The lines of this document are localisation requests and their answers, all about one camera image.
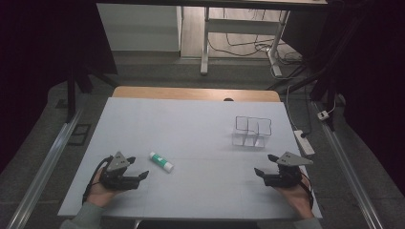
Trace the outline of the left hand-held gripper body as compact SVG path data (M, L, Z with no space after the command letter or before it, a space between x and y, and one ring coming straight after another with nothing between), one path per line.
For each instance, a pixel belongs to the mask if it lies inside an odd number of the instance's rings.
M127 191L138 189L136 177L126 177L124 175L130 165L121 152L109 156L107 165L102 169L99 182L110 190Z

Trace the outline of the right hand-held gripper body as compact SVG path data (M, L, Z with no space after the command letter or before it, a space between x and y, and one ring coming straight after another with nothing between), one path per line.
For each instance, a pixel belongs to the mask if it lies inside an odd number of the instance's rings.
M300 166L311 165L312 160L298 156L291 152L285 152L278 156L278 173L275 175L265 174L265 186L290 188L298 185L302 180Z

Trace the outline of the person's left hand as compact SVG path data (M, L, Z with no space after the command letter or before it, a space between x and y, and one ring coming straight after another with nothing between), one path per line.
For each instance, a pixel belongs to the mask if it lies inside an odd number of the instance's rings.
M87 195L86 201L98 207L106 207L112 199L121 194L121 191L106 189L100 182L99 178L102 170L99 169L91 181L90 191Z

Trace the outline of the person's right hand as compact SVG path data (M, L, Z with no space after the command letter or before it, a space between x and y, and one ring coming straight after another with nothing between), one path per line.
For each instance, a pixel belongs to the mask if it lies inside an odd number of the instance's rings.
M309 195L306 190L310 187L309 180L302 176L302 182L305 185L297 185L290 188L277 188L277 191L287 200L289 206L300 217L300 219L312 219L314 214L310 207Z

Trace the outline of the green and white glue stick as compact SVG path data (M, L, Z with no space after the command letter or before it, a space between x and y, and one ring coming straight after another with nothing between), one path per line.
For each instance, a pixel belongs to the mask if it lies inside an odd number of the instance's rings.
M159 155L155 152L151 152L149 154L149 157L154 163L156 163L158 166L160 166L161 169L163 169L165 172L171 173L173 171L174 165L172 163L170 163L169 161L167 161L161 155Z

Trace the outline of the clear acrylic compartment organizer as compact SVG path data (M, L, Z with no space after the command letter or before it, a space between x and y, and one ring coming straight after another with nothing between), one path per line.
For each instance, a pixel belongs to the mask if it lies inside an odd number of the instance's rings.
M236 116L232 144L242 147L265 148L272 135L269 118Z

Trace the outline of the white power strip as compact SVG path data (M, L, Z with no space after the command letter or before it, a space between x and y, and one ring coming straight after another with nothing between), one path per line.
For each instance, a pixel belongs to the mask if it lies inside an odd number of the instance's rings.
M296 137L298 144L301 146L301 149L303 150L304 154L306 156L313 156L315 154L315 152L314 152L312 146L310 145L308 139L306 137L305 138L300 137L300 134L303 133L303 131L296 130L293 133Z

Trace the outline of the white table mat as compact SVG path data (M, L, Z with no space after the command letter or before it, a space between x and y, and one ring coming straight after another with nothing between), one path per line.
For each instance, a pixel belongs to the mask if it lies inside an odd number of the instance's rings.
M232 144L236 116L269 118L265 148ZM110 217L129 219L292 219L286 200L265 186L254 168L278 171L267 155L299 152L281 102L108 99L72 185L59 210L70 217L97 164L122 152L135 156L127 173L149 171L138 189L108 205ZM155 152L174 165L171 173L154 163Z

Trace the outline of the wooden table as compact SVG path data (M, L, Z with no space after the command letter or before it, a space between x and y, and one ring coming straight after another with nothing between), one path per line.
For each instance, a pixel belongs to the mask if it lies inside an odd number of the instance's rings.
M274 91L131 86L116 87L113 92L113 97L243 102L281 101L280 96Z

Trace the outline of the black tripod stand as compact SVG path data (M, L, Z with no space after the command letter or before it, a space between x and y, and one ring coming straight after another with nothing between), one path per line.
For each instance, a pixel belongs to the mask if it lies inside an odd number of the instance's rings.
M309 76L283 89L281 94L292 93L315 83L309 98L319 101L324 95L327 96L325 110L330 116L327 124L334 130L337 70L341 67L344 51L361 21L362 15L358 12L292 11L282 37L292 48L303 54L303 60L289 76L272 84L267 90L276 89L304 70L310 70Z

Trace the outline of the black metal stand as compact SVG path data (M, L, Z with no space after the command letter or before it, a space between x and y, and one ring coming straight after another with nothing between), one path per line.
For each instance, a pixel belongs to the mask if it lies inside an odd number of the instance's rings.
M70 123L74 119L74 115L77 114L76 108L76 93L75 88L79 88L82 93L89 94L94 86L91 82L90 76L93 75L100 79L104 83L110 85L113 88L119 86L119 84L106 73L102 73L90 65L74 64L71 67L71 72L67 78L68 86L68 112L66 122Z

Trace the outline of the white cabinet panel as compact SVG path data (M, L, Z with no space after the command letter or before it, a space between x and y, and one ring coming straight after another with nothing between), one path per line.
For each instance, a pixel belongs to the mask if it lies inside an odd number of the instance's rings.
M97 4L113 51L179 52L181 7Z

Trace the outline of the white desk with metal legs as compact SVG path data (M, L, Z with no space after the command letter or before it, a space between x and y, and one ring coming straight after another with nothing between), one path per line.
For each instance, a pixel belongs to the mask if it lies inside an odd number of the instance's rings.
M147 0L144 5L146 6L171 6L171 5L159 5L158 0ZM284 32L286 23L288 21L289 13L293 10L316 10L321 9L327 5L326 0L230 0L236 3L246 3L250 7L257 7L261 10L276 10L281 9L282 16L279 21L258 21L258 20L245 20L245 19L229 19L226 17L213 18L210 16L210 12L213 9L212 4L214 2L223 3L224 0L201 0L204 2L200 9L203 11L202 26L202 64L201 74L206 75L208 73L208 56L209 56L209 35L211 33L223 33L223 34L254 34L254 35L269 35L274 38L271 46L266 49L266 55L269 63L271 64L272 73L275 76L280 76L281 70L277 63L275 53L279 46L282 34ZM136 5L128 1L114 3L112 1L99 1L97 4L123 4L123 5ZM183 28L183 7L181 7L181 42L182 42L182 28Z

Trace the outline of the black floor frame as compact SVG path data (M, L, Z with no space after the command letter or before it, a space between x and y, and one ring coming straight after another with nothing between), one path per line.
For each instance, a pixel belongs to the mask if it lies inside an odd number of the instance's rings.
M90 133L91 124L77 124L69 138L68 144L71 146L83 146Z

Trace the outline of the aluminium floor rail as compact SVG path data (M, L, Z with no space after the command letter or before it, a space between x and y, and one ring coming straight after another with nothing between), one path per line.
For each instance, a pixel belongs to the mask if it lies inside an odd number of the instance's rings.
M339 134L336 131L333 131L326 121L317 118L316 122L321 126L321 129L326 136L342 174L351 188L352 194L357 201L357 205L364 220L368 224L369 229L386 229L381 217L373 205L372 199L368 195L360 180L360 176L350 160L349 148L343 144Z
M70 121L63 124L6 229L24 229L82 113L83 109L78 108Z

